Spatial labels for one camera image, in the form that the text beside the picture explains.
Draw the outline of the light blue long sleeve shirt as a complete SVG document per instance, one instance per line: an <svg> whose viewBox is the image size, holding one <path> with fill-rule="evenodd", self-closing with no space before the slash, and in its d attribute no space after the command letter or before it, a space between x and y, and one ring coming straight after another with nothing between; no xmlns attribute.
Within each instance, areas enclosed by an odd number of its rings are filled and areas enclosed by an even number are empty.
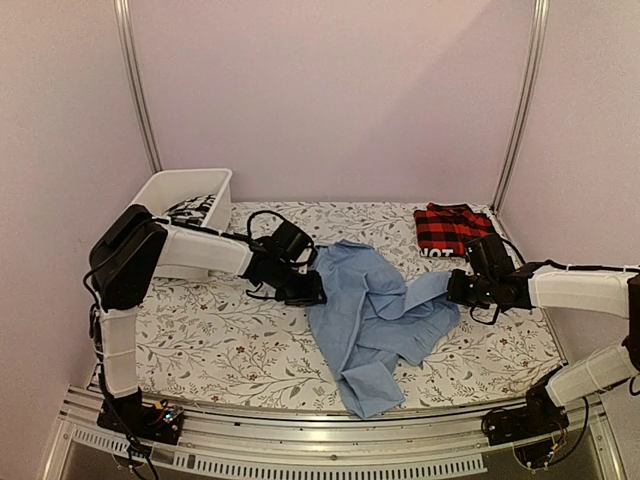
<svg viewBox="0 0 640 480"><path fill-rule="evenodd" d="M450 273L406 282L375 249L349 241L320 248L313 268L327 301L306 316L345 408L368 419L401 405L398 361L420 365L459 323Z"/></svg>

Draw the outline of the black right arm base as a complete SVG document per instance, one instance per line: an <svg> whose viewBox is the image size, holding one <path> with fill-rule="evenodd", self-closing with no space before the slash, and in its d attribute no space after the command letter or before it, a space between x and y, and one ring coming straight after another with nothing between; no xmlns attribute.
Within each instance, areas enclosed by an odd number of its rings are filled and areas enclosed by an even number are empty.
<svg viewBox="0 0 640 480"><path fill-rule="evenodd" d="M531 388L525 400L524 406L493 409L482 417L481 430L491 446L560 432L569 426L565 409L552 402L544 386Z"/></svg>

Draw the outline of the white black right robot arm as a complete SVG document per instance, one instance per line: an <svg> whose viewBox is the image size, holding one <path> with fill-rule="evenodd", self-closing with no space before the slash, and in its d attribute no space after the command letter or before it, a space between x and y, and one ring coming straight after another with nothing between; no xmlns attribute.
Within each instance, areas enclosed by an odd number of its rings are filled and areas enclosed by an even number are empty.
<svg viewBox="0 0 640 480"><path fill-rule="evenodd" d="M637 267L562 266L530 262L498 271L480 267L472 274L456 269L447 299L470 309L565 309L614 316L628 322L623 341L564 366L544 381L541 397L523 407L517 427L537 436L552 424L556 408L639 376L639 269Z"/></svg>

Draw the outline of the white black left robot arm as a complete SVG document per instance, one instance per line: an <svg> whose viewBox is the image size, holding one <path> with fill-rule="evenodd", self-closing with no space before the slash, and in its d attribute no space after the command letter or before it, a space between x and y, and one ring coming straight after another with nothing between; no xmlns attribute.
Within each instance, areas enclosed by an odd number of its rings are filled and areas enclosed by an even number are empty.
<svg viewBox="0 0 640 480"><path fill-rule="evenodd" d="M148 426L148 412L130 396L138 393L136 320L160 267L202 269L233 274L255 288L274 291L273 300L289 306L322 305L327 297L312 265L313 239L288 220L256 238L203 225L156 217L143 205L129 206L94 245L83 279L94 298L92 334L97 340L101 378L111 419L128 434Z"/></svg>

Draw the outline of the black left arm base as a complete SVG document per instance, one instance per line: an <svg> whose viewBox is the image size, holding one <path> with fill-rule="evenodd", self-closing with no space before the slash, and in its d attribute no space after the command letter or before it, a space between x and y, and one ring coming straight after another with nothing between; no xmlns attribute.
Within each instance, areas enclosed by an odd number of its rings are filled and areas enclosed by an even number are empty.
<svg viewBox="0 0 640 480"><path fill-rule="evenodd" d="M177 445L184 423L184 409L163 399L152 405L142 402L141 393L122 398L105 398L97 425L103 429L168 445Z"/></svg>

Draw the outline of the red black plaid folded shirt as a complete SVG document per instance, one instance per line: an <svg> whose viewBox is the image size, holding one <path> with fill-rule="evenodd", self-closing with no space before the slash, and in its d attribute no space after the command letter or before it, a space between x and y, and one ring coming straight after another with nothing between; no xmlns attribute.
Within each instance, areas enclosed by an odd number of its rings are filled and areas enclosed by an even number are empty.
<svg viewBox="0 0 640 480"><path fill-rule="evenodd" d="M465 245L495 234L490 218L466 204L429 203L425 210L415 210L417 244L422 256L462 258Z"/></svg>

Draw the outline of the floral patterned table cloth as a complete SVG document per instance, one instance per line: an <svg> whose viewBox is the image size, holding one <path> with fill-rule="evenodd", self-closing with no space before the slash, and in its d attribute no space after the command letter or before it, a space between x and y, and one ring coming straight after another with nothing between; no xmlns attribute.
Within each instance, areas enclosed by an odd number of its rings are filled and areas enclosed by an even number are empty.
<svg viewBox="0 0 640 480"><path fill-rule="evenodd" d="M247 202L230 229L271 233L282 219L317 244L349 240L373 247L407 281L465 266L423 256L415 205L368 202ZM154 279L137 315L136 367L148 394L190 403L339 412L338 385L304 309L248 296L249 284L214 272L201 282ZM399 361L395 381L405 410L493 403L523 396L564 360L544 315L462 309L459 322L418 365Z"/></svg>

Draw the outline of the black white plaid shirt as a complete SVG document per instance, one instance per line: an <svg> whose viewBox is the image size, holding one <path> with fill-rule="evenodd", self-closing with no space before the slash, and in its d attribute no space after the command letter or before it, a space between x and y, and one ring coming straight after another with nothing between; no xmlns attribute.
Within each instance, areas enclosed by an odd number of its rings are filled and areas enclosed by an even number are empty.
<svg viewBox="0 0 640 480"><path fill-rule="evenodd" d="M208 194L182 200L169 207L164 216L174 224L203 226L216 199L215 194Z"/></svg>

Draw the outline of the white plastic bin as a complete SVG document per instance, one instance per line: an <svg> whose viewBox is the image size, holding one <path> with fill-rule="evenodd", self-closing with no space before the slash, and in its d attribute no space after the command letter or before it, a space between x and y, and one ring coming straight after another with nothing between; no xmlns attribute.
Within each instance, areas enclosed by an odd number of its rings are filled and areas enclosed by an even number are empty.
<svg viewBox="0 0 640 480"><path fill-rule="evenodd" d="M225 231L230 224L232 201L227 168L165 170L152 175L131 204L143 205L152 215L164 217L172 207L196 199L205 204L199 225Z"/></svg>

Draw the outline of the aluminium front rail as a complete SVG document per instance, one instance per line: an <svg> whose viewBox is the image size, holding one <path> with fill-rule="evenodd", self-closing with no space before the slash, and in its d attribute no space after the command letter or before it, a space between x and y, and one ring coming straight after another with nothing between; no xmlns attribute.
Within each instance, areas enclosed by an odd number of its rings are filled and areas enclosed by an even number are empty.
<svg viewBox="0 0 640 480"><path fill-rule="evenodd" d="M70 388L54 424L46 479L627 479L599 398L575 402L562 446L547 467L532 458L538 436L491 445L485 404L399 410L363 421L304 412L190 403L176 445L129 454L125 438L97 424L92 388Z"/></svg>

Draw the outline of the right aluminium frame post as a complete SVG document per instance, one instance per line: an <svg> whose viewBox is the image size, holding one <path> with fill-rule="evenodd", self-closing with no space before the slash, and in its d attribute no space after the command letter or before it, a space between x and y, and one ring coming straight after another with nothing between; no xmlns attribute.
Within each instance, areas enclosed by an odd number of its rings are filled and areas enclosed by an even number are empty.
<svg viewBox="0 0 640 480"><path fill-rule="evenodd" d="M535 0L533 2L531 32L526 51L523 80L503 166L491 202L491 210L496 216L500 215L506 202L509 185L516 169L516 162L525 135L544 51L549 7L549 0Z"/></svg>

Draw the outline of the aluminium frame post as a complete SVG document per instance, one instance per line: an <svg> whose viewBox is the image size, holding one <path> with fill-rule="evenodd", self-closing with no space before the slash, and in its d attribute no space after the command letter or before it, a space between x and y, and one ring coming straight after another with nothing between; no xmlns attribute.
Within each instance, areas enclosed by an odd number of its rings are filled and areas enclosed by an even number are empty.
<svg viewBox="0 0 640 480"><path fill-rule="evenodd" d="M129 83L143 146L147 155L150 171L152 174L156 174L163 170L163 164L144 92L142 73L136 50L130 2L127 0L114 0L113 5L125 73Z"/></svg>
<svg viewBox="0 0 640 480"><path fill-rule="evenodd" d="M533 2L531 32L526 51L523 80L503 166L491 202L491 210L496 216L500 215L506 202L509 185L516 169L516 162L525 135L544 51L549 7L549 0L535 0Z"/></svg>

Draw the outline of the left aluminium frame post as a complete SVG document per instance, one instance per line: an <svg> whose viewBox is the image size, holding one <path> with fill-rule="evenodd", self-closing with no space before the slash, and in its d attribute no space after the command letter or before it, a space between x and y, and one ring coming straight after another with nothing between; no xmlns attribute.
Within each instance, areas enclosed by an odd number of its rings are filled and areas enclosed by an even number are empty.
<svg viewBox="0 0 640 480"><path fill-rule="evenodd" d="M156 174L163 170L163 164L144 92L142 73L136 50L130 2L127 0L114 0L113 5L125 73L129 83L143 146L147 155L150 171L152 174Z"/></svg>

